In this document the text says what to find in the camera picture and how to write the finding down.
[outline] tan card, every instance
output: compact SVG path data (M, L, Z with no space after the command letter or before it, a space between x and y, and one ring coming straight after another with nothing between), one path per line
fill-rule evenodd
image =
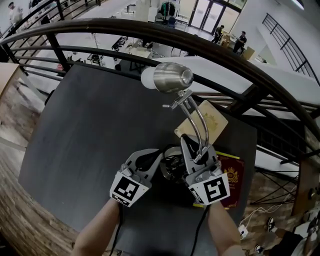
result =
M204 117L206 125L208 126L209 131L209 143L213 144L219 135L222 133L224 128L227 126L228 121L225 117L210 104L209 101L205 100L199 105L201 114ZM201 138L206 139L205 129L201 123L201 120L196 111L193 111L192 119L197 125ZM180 138L182 134L194 135L196 136L195 130L193 129L190 121L185 119L175 130L174 133Z

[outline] sneaker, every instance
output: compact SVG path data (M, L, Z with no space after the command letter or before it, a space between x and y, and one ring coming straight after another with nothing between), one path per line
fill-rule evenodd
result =
M257 244L254 248L254 250L258 253L258 254L262 254L265 248L263 248L260 244Z
M271 232L271 230L275 227L275 225L276 225L276 223L275 223L275 221L274 221L274 218L272 218L272 217L270 217L270 218L268 218L268 221L267 221L267 231L268 232Z

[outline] human arm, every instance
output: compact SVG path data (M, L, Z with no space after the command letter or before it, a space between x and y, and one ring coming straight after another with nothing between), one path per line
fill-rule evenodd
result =
M119 203L113 199L104 205L75 240L71 256L101 256L106 250L119 218Z
M208 225L220 256L230 247L240 246L240 233L237 226L220 202L210 205Z
M303 256L308 256L313 249L314 244L317 242L316 231L316 227L311 227L308 229L308 237L303 246Z

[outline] white cable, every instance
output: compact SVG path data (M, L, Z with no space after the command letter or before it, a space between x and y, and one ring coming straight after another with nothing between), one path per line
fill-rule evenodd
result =
M284 200L283 200L282 202L286 201L290 195L291 195L291 194L289 193L289 194L284 198ZM240 222L239 226L241 226L241 224L242 224L247 218L249 218L249 221L248 221L247 225L245 226L245 228L247 229L248 226L249 226L249 223L250 223L250 221L251 221L251 218L252 218L252 216L254 215L255 212L262 212L262 213L264 213L264 214L265 214L265 213L268 213L268 214L274 213L274 212L275 212L276 210L278 210L279 207L282 206L282 205L283 205L283 203L281 203L280 205L273 205L273 206L271 206L271 207L270 207L269 209L267 209L267 210L264 209L263 207L259 207L258 209L255 209L253 212L251 212L247 217L245 217L245 218Z

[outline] black cable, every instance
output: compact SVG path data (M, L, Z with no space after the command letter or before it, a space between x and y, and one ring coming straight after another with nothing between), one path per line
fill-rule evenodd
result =
M120 231L121 225L122 225L123 220L124 220L123 205L121 203L119 203L119 218L120 218L119 225L118 225L118 228L116 229L116 232L115 232L115 236L114 236L114 240L113 240L113 244L112 244L112 248L111 248L109 256L111 256L112 253L115 250L115 247L116 247L116 244L117 244L118 235L119 235L119 231Z
M190 256L193 256L193 255L194 255L194 252L195 252L195 249L196 249L196 245L197 245L199 230L200 230L200 228L201 228L202 222L204 222L204 220L205 220L205 218L206 218L207 212L209 211L209 207L210 207L210 205L208 205L208 206L205 208L205 210L204 210L204 212L203 212L203 214L202 214L202 217L201 217L201 219L200 219L200 221L199 221L199 224L198 224L198 226L196 227L195 237L194 237L194 242L193 242L193 247L192 247L192 251L191 251Z

